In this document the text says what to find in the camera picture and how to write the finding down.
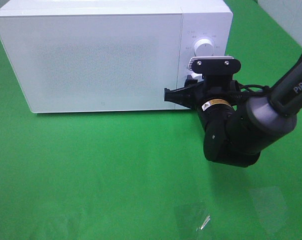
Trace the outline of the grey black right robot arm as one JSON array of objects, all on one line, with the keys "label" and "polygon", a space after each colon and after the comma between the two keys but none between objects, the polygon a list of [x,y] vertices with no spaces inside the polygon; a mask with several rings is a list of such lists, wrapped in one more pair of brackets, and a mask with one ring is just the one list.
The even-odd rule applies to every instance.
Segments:
[{"label": "grey black right robot arm", "polygon": [[196,110],[209,161],[253,165],[263,149],[292,132],[302,108],[302,55],[273,86],[243,85],[233,79],[241,63],[231,56],[193,57],[182,88],[164,90],[164,100]]}]

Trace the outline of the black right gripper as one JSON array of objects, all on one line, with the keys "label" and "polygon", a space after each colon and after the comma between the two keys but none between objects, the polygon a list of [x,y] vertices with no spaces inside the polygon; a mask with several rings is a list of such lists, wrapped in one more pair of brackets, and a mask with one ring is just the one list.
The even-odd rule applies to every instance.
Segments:
[{"label": "black right gripper", "polygon": [[232,56],[196,56],[190,59],[188,69],[207,76],[197,81],[188,75],[184,87],[165,88],[164,101],[197,111],[205,132],[203,152],[207,160],[239,162],[241,155],[230,149],[226,122],[235,112],[236,99],[230,92],[238,91],[239,85],[232,75],[241,69],[241,62]]}]

